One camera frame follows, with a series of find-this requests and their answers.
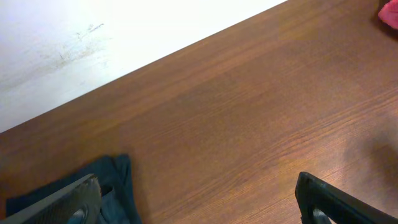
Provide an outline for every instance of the white wall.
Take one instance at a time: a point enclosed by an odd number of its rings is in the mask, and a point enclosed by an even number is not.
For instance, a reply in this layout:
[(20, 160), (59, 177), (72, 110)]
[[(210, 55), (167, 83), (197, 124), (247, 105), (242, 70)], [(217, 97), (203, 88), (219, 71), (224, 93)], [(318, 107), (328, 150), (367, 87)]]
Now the white wall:
[(0, 132), (285, 0), (2, 0)]

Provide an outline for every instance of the pink cloth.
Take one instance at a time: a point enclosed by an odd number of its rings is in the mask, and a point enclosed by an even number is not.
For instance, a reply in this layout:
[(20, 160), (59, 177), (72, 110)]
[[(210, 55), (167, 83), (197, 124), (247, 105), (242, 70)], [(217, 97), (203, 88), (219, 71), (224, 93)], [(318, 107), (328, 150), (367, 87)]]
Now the pink cloth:
[(379, 12), (380, 19), (394, 29), (398, 29), (398, 0), (391, 0)]

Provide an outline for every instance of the wood grain surface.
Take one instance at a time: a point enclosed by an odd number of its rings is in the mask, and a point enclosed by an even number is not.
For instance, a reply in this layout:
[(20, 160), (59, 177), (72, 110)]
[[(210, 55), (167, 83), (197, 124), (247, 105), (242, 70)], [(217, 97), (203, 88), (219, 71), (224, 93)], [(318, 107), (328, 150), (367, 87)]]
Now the wood grain surface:
[(303, 170), (398, 217), (378, 7), (290, 0), (0, 134), (1, 197), (126, 152), (144, 223), (300, 223)]

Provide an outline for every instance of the scuff mark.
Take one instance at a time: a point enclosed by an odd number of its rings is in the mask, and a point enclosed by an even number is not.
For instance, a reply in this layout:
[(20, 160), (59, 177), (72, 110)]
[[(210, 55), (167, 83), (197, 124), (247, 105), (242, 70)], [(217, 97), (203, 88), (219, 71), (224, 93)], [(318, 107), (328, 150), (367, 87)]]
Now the scuff mark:
[(96, 31), (97, 29), (99, 29), (99, 28), (100, 28), (101, 26), (103, 26), (103, 25), (104, 25), (104, 24), (102, 23), (102, 24), (100, 24), (100, 25), (94, 27), (94, 29), (90, 30), (90, 33)]

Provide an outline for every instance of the dark blue cloth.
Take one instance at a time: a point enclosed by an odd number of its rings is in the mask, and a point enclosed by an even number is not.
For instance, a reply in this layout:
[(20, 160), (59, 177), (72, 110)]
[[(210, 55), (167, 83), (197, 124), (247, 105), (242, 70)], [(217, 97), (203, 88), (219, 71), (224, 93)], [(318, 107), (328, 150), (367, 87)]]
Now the dark blue cloth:
[(98, 178), (103, 193), (101, 213), (97, 223), (141, 224), (132, 194), (131, 163), (128, 155), (116, 158), (104, 156), (64, 179), (52, 182), (26, 195), (7, 199), (7, 217), (48, 197), (87, 174), (94, 174)]

